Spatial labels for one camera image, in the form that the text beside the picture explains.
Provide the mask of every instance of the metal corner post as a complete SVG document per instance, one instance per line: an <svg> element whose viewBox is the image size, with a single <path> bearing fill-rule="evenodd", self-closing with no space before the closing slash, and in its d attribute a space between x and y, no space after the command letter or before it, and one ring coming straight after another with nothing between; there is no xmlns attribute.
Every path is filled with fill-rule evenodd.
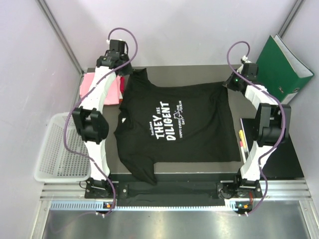
<svg viewBox="0 0 319 239"><path fill-rule="evenodd" d="M296 0L295 4L291 8L287 18L285 19L283 25L281 26L280 30L278 31L278 35L283 38L283 36L286 34L288 28L290 27L291 23L295 19L298 11L301 9L303 3L305 0Z"/></svg>
<svg viewBox="0 0 319 239"><path fill-rule="evenodd" d="M45 0L35 0L42 12L44 13L45 17L47 18L48 22L50 23L53 31L55 32L56 36L58 37L61 45L63 46L64 50L66 51L67 55L69 56L72 64L74 65L75 69L79 72L80 75L83 75L83 69L77 58L75 57L68 41L66 40L60 26L58 25L57 21L55 20L48 4Z"/></svg>

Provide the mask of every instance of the white wall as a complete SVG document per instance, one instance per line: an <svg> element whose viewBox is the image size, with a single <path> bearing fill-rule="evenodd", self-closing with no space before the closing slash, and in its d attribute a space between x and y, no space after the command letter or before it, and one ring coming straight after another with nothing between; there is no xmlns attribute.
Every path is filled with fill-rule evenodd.
<svg viewBox="0 0 319 239"><path fill-rule="evenodd" d="M114 27L131 30L140 51L135 66L220 65L236 41L257 60L295 0L47 0L82 68L93 67ZM133 42L125 33L115 38ZM232 54L238 63L246 51Z"/></svg>
<svg viewBox="0 0 319 239"><path fill-rule="evenodd" d="M36 1L1 1L0 19L0 238L25 239L42 189L33 173L46 124L70 109L79 75Z"/></svg>
<svg viewBox="0 0 319 239"><path fill-rule="evenodd" d="M306 0L283 38L315 73L292 101L290 131L310 192L319 211L319 1Z"/></svg>

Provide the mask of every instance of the yellow marker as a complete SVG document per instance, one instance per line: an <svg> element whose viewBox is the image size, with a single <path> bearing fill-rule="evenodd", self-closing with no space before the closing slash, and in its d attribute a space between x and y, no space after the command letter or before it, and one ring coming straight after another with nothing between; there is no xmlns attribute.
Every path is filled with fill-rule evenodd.
<svg viewBox="0 0 319 239"><path fill-rule="evenodd" d="M243 130L239 130L239 137L240 137L240 140L243 142L244 151L247 152L247 144L245 141L245 136L244 136Z"/></svg>

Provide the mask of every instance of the metallic floor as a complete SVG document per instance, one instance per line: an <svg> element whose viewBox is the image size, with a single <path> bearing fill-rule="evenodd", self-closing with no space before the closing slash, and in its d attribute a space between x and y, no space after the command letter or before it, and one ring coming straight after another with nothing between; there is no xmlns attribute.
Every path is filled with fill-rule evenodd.
<svg viewBox="0 0 319 239"><path fill-rule="evenodd" d="M148 67L149 80L160 87L220 82L227 80L230 74L231 70L227 65ZM240 129L240 118L254 118L256 110L240 92L228 91L228 95L237 135ZM110 133L106 139L106 153L112 174L129 173L119 160L113 134L119 112L119 106L105 106L103 110L103 115L110 125ZM242 162L156 163L155 173L237 172L241 165Z"/></svg>
<svg viewBox="0 0 319 239"><path fill-rule="evenodd" d="M310 239L298 201L264 202L255 214L234 212L82 212L50 211L43 239Z"/></svg>

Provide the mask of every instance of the laundry basket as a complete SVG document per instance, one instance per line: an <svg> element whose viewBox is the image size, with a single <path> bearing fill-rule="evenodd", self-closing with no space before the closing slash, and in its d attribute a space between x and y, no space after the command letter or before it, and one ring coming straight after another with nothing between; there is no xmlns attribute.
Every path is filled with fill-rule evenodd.
<svg viewBox="0 0 319 239"><path fill-rule="evenodd" d="M34 178L46 183L71 183L84 181L91 174L89 159L68 152L63 144L63 129L68 113L52 117L40 150ZM73 118L67 128L70 149L88 155L87 148L76 132Z"/></svg>

